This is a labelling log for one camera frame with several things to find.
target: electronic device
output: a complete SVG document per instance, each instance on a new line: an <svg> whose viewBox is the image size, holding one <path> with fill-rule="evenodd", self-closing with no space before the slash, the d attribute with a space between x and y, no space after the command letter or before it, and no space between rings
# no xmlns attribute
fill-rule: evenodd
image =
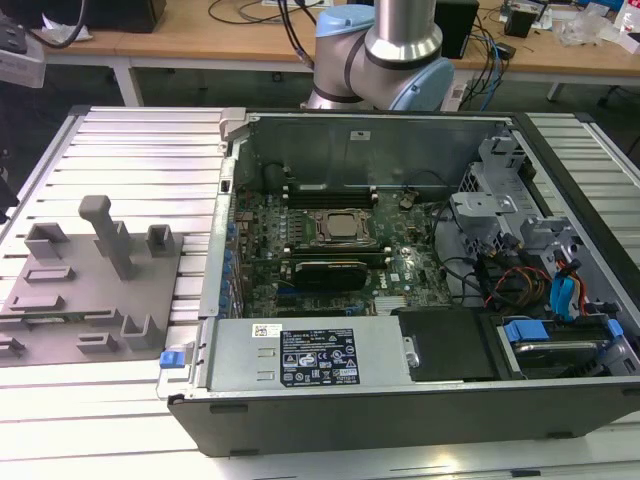
<svg viewBox="0 0 640 480"><path fill-rule="evenodd" d="M161 358L190 365L165 387L200 451L569 438L639 410L640 270L550 146L566 128L223 111L198 333Z"/></svg>
<svg viewBox="0 0 640 480"><path fill-rule="evenodd" d="M0 20L0 81L42 88L45 70L42 45L21 27Z"/></svg>
<svg viewBox="0 0 640 480"><path fill-rule="evenodd" d="M349 0L347 3L373 5L373 0ZM438 0L435 22L442 30L442 56L462 58L478 12L477 0Z"/></svg>
<svg viewBox="0 0 640 480"><path fill-rule="evenodd" d="M151 33L160 21L166 0L91 0L87 27L132 33ZM0 10L26 28L41 28L42 15L57 23L75 25L80 0L0 0Z"/></svg>
<svg viewBox="0 0 640 480"><path fill-rule="evenodd" d="M538 19L540 9L534 5L511 3L507 11L507 23L504 25L505 35L527 38L531 25Z"/></svg>

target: gray plastic peg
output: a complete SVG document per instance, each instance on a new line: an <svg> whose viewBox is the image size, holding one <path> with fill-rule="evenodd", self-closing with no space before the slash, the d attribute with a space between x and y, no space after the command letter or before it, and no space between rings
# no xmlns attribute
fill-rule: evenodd
<svg viewBox="0 0 640 480"><path fill-rule="evenodd" d="M106 195L87 195L82 199L78 213L93 225L101 249L107 254L121 280L133 275L133 264L127 249L118 241L118 230L109 215L111 200Z"/></svg>

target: warning label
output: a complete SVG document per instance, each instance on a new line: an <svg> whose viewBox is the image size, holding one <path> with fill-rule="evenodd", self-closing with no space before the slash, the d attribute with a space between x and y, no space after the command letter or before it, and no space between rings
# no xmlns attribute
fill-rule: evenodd
<svg viewBox="0 0 640 480"><path fill-rule="evenodd" d="M360 383L353 330L280 332L280 382L285 387Z"/></svg>

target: wooden table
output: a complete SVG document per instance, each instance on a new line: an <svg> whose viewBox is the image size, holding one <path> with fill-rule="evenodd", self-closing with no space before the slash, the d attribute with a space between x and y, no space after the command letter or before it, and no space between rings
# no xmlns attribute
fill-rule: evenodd
<svg viewBox="0 0 640 480"><path fill-rule="evenodd" d="M500 4L500 0L480 2L481 18ZM235 5L244 3L244 0L222 0L214 11L220 17L239 20ZM210 0L167 0L165 14L155 33L94 32L92 41L49 52L49 62L112 67L127 106L142 105L134 67L309 71L298 61L281 25L227 25L208 16L209 4ZM263 17L276 15L278 10L255 5L246 12ZM313 55L313 25L301 13L294 13L292 20L300 41ZM640 85L640 55L631 55L619 45L604 42L602 46L563 47L552 32L532 32L521 39L505 37L503 25L490 18L485 18L483 24L497 41L517 49L505 79ZM484 63L481 42L472 40L464 58L454 60L456 83L466 83L482 70Z"/></svg>

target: table leg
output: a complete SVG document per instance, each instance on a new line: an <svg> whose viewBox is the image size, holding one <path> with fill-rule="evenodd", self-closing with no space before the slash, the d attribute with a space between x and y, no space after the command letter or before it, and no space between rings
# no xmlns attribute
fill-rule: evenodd
<svg viewBox="0 0 640 480"><path fill-rule="evenodd" d="M457 112L467 89L467 84L473 80L474 72L471 70L456 70L449 91L444 96L440 110L443 112Z"/></svg>
<svg viewBox="0 0 640 480"><path fill-rule="evenodd" d="M547 93L547 100L549 100L550 102L555 102L562 93L564 86L564 83L554 83L551 86L551 90L549 90L549 93Z"/></svg>
<svg viewBox="0 0 640 480"><path fill-rule="evenodd" d="M128 58L122 58L118 63L113 65L113 72L116 75L118 87L124 100L126 107L142 107L144 102L140 94L140 87L133 67L129 63Z"/></svg>

